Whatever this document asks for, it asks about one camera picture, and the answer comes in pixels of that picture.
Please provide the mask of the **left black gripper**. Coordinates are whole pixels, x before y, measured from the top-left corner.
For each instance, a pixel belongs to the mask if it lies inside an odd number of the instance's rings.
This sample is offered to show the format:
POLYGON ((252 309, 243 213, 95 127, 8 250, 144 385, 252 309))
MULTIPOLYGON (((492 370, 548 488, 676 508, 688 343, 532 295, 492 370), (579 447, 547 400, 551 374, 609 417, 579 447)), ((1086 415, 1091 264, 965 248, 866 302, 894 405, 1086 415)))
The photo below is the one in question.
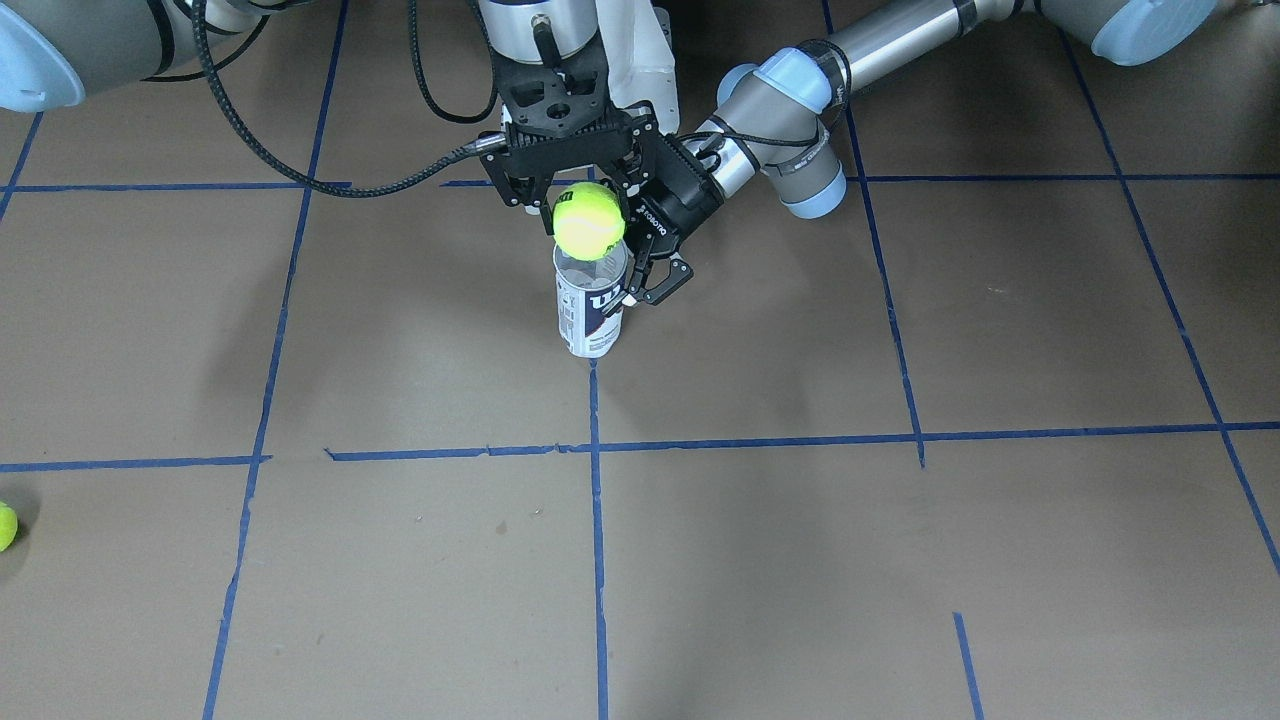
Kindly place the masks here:
POLYGON ((673 136, 648 137, 641 159, 649 178, 625 213, 625 242, 634 255, 625 281, 628 307, 662 304, 694 277, 677 251, 724 202, 710 172, 673 136), (664 265, 666 275, 652 282, 655 265, 664 265))

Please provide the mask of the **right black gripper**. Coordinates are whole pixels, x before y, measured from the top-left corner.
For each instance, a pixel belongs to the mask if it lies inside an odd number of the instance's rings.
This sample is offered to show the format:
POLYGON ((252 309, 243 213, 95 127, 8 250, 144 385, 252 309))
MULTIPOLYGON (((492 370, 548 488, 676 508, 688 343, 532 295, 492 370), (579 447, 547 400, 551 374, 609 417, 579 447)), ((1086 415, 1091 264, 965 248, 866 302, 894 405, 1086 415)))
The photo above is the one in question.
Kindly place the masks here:
POLYGON ((608 94, 604 55, 572 55, 557 68, 495 58, 498 90, 509 115, 506 147, 490 152, 490 179, 511 206, 525 206, 553 236, 548 199, 558 170, 596 165, 621 201, 652 177, 657 120, 635 120, 608 94))

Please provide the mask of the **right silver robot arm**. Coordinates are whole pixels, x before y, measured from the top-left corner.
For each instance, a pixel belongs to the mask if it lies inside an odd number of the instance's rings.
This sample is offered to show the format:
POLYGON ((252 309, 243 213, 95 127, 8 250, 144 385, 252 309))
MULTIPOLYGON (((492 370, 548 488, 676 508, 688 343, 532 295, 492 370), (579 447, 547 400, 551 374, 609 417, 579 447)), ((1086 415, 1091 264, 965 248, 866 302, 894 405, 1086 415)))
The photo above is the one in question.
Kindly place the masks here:
POLYGON ((667 15, 653 1, 462 1, 444 36, 472 29, 483 92, 476 111, 449 111, 428 73, 428 3, 403 1, 404 67, 425 109, 479 136, 408 177, 353 187, 288 163, 250 128, 230 82, 260 42, 261 76, 294 63, 278 27, 298 29, 316 1, 5 1, 3 109, 36 115, 77 108, 133 85, 198 85, 230 131, 287 181, 344 199, 398 193, 477 161, 508 206, 552 228, 552 190, 567 170, 594 169, 602 192, 627 197, 650 179, 652 146, 680 127, 667 15))

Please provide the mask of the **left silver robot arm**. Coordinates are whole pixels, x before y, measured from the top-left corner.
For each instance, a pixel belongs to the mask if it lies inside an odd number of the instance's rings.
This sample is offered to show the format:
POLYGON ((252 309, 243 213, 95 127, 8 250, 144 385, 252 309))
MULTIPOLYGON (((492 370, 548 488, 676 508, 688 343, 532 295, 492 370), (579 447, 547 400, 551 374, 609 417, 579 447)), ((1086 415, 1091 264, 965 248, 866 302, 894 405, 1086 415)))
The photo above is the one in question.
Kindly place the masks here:
POLYGON ((657 305, 692 275, 682 243, 753 177, 812 219, 844 200, 846 179, 823 120, 881 79, 982 24, 1034 13, 1119 67, 1171 51, 1213 1, 891 1, 823 38, 783 47, 721 82, 716 110, 666 136, 655 174, 628 214, 631 270, 612 310, 657 305))

